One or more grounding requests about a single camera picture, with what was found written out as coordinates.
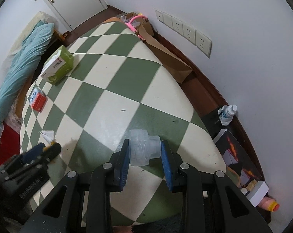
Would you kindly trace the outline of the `green and white box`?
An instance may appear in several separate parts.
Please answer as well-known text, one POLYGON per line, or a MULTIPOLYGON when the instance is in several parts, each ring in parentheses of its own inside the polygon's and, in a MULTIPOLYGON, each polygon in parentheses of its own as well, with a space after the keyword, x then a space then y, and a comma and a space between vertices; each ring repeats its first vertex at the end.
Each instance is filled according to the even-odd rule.
POLYGON ((73 54, 65 46, 60 46, 44 63, 40 77, 52 85, 56 85, 73 70, 73 54))

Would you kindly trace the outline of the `small red blue box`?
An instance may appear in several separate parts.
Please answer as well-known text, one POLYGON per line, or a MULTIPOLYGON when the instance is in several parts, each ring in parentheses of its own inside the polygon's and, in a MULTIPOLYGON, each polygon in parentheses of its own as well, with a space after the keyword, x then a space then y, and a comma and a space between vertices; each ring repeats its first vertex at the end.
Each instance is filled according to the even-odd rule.
POLYGON ((37 112, 41 112, 45 106, 46 101, 47 96, 45 93, 39 88, 34 88, 29 98, 31 108, 37 112))

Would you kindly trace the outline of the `red bed sheet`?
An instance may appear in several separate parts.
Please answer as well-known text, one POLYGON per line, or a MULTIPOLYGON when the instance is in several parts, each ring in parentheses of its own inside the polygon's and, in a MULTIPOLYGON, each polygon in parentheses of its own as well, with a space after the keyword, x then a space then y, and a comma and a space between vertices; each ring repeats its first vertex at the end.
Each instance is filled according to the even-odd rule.
POLYGON ((14 155, 20 153, 20 134, 6 123, 0 139, 0 166, 14 155))

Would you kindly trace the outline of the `brown cardboard box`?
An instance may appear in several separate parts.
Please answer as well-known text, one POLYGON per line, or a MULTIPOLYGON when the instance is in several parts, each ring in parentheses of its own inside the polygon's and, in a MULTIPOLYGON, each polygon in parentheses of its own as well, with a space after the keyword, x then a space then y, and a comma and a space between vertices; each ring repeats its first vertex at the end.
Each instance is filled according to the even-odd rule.
MULTIPOLYGON (((137 14, 129 13, 127 15, 133 16, 137 14)), ((126 25, 125 22, 122 21, 122 19, 117 17, 111 17, 104 22, 105 23, 121 22, 123 25, 126 25)), ((159 59, 159 61, 163 64, 163 66, 167 69, 167 71, 173 76, 173 78, 179 84, 182 84, 184 80, 192 72, 192 68, 188 66, 180 58, 178 58, 175 54, 170 52, 166 47, 164 47, 159 41, 157 41, 154 38, 154 32, 149 20, 147 22, 143 22, 143 24, 138 27, 138 31, 140 35, 144 38, 142 42, 145 43, 146 46, 151 50, 151 52, 154 53, 154 55, 159 59)))

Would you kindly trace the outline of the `pink plastic hoop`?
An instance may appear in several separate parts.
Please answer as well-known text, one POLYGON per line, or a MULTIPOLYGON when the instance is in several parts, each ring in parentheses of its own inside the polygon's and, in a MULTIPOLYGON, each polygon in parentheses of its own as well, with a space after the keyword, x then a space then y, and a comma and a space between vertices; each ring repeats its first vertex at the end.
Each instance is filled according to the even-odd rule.
POLYGON ((138 27, 140 25, 143 24, 143 22, 147 22, 148 18, 142 14, 138 14, 138 15, 127 15, 126 19, 125 19, 125 24, 127 25, 128 28, 130 28, 131 31, 134 32, 134 34, 136 34, 136 36, 138 38, 140 38, 141 40, 144 40, 144 38, 140 35, 139 31, 138 31, 138 27))

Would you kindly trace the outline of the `clear plastic cup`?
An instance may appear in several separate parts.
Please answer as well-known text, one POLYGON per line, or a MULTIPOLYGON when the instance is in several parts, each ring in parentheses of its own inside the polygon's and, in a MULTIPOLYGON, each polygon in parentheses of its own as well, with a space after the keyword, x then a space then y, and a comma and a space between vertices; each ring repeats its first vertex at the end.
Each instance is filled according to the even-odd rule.
POLYGON ((130 164, 147 166, 151 159, 161 157, 161 139, 158 135, 149 136, 147 130, 129 131, 130 164))

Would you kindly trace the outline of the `white wall socket strip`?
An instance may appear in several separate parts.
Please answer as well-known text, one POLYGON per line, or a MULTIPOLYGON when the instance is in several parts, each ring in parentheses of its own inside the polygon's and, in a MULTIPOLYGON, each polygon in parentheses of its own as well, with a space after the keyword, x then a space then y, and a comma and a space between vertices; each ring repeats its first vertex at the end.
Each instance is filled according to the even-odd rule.
POLYGON ((164 23, 166 26, 182 35, 185 39, 194 44, 208 58, 210 58, 212 41, 206 35, 169 14, 159 10, 156 10, 155 14, 158 21, 164 23))

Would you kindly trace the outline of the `crumpled white paper scrap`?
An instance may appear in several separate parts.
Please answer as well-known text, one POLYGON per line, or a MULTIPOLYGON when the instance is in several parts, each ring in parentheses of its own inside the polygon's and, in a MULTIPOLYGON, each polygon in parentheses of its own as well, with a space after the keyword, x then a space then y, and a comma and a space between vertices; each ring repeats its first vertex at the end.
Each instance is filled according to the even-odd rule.
POLYGON ((40 134, 47 143, 52 144, 55 142, 55 132, 53 130, 42 130, 40 134))

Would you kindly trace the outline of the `green cream checkered tablecloth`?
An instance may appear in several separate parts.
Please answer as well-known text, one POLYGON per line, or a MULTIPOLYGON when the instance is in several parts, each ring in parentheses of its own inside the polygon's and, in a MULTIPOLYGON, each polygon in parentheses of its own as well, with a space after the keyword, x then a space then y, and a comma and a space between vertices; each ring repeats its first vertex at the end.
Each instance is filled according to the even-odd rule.
POLYGON ((21 150, 55 132, 61 154, 49 181, 30 201, 36 209, 70 170, 85 173, 107 162, 128 132, 144 129, 168 141, 173 152, 200 171, 225 171, 225 163, 181 87, 147 46, 121 22, 101 24, 78 38, 69 52, 75 70, 57 85, 38 78, 47 102, 41 112, 24 104, 21 150))

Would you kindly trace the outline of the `dark picture book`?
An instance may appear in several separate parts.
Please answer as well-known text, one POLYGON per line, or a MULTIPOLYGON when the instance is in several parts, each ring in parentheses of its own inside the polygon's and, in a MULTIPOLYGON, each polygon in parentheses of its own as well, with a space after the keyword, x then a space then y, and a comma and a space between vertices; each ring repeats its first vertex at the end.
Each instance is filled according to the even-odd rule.
POLYGON ((226 166, 238 176, 237 181, 241 187, 247 186, 253 180, 262 179, 246 151, 227 128, 221 129, 213 141, 226 166))

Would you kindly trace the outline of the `small plastic bottle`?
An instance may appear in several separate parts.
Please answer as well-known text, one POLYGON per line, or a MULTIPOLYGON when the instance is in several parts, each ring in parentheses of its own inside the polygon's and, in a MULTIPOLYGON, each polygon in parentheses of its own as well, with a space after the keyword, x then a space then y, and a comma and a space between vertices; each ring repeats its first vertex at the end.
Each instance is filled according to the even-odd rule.
POLYGON ((223 126, 229 125, 233 120, 234 115, 237 112, 238 107, 234 105, 224 105, 222 108, 218 109, 219 120, 223 126))

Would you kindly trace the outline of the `orange capped bottle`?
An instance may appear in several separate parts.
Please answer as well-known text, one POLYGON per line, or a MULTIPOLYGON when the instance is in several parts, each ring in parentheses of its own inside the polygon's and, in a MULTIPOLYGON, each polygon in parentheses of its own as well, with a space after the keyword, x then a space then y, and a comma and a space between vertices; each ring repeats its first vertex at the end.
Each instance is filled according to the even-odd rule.
POLYGON ((266 211, 275 212, 279 209, 280 204, 270 197, 264 197, 257 206, 266 211))

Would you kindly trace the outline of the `light blue duvet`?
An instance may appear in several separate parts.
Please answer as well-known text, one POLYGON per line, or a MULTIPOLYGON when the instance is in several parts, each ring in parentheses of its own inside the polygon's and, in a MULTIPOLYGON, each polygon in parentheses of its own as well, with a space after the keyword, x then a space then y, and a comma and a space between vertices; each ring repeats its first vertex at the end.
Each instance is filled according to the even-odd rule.
POLYGON ((3 122, 16 100, 19 91, 33 74, 53 36, 53 23, 38 23, 30 35, 23 41, 0 87, 0 139, 3 122))

